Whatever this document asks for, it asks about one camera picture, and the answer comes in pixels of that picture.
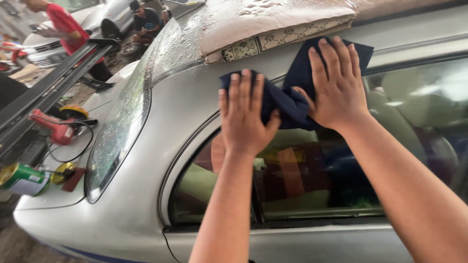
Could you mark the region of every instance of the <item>black metal rail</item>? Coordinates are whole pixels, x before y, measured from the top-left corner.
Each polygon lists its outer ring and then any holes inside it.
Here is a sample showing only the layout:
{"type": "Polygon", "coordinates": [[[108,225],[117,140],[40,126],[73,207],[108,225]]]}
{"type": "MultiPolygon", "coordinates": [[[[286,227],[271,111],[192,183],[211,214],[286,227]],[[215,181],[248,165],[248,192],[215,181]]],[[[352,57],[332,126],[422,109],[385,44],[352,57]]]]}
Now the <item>black metal rail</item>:
{"type": "Polygon", "coordinates": [[[0,111],[0,159],[34,125],[28,120],[31,110],[47,112],[102,56],[119,48],[113,39],[87,39],[84,46],[0,111]]]}

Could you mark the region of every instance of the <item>red power tool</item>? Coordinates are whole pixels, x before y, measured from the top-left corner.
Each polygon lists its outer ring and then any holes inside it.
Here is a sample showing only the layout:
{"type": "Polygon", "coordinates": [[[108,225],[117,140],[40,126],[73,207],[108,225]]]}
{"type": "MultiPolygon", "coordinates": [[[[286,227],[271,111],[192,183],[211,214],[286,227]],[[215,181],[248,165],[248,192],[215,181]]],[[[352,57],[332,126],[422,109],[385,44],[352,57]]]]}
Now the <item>red power tool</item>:
{"type": "Polygon", "coordinates": [[[52,133],[49,138],[57,145],[69,145],[80,127],[84,126],[83,123],[90,126],[97,124],[97,120],[88,120],[88,113],[79,107],[62,107],[60,114],[63,119],[51,117],[39,109],[34,109],[28,118],[43,128],[51,129],[52,133]]]}

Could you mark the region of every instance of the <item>car grille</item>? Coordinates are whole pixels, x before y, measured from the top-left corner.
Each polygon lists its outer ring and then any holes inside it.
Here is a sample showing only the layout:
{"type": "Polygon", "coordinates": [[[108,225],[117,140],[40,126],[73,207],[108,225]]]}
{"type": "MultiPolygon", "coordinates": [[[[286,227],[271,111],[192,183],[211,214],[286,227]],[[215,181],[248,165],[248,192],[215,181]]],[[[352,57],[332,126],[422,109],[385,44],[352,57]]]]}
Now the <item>car grille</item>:
{"type": "Polygon", "coordinates": [[[55,41],[54,43],[50,43],[50,44],[43,45],[43,46],[40,46],[40,47],[35,47],[34,49],[37,52],[44,52],[44,51],[57,49],[57,48],[59,48],[61,46],[62,46],[62,44],[60,43],[60,41],[55,41]]]}
{"type": "Polygon", "coordinates": [[[39,60],[38,63],[40,66],[50,66],[52,63],[48,59],[39,60]]]}

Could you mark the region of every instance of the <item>red shirt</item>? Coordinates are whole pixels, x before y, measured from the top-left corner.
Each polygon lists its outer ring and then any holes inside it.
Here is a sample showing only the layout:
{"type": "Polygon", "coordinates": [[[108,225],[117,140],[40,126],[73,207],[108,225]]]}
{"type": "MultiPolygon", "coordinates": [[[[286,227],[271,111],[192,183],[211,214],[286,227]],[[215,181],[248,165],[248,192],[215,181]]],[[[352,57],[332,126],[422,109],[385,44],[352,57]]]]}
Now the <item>red shirt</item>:
{"type": "MultiPolygon", "coordinates": [[[[68,55],[73,54],[77,51],[81,46],[86,44],[86,39],[89,38],[89,35],[86,31],[78,24],[72,17],[72,15],[66,11],[63,7],[59,6],[58,4],[50,3],[47,5],[47,9],[45,11],[49,16],[52,24],[55,27],[55,30],[62,32],[62,33],[73,33],[78,31],[81,35],[81,38],[78,39],[71,39],[71,40],[64,40],[60,39],[60,43],[65,48],[65,51],[68,55]]],[[[101,58],[98,63],[104,61],[104,58],[101,58]]]]}

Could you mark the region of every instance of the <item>black cap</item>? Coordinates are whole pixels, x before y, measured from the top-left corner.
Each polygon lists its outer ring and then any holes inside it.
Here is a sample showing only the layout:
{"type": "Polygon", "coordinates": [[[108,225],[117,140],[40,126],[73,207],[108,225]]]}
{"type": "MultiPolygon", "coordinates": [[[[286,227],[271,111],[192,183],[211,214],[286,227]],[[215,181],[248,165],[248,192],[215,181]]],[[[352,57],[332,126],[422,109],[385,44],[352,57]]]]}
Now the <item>black cap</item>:
{"type": "Polygon", "coordinates": [[[133,11],[132,13],[136,13],[140,8],[140,2],[138,0],[133,0],[130,2],[130,9],[133,11]]]}

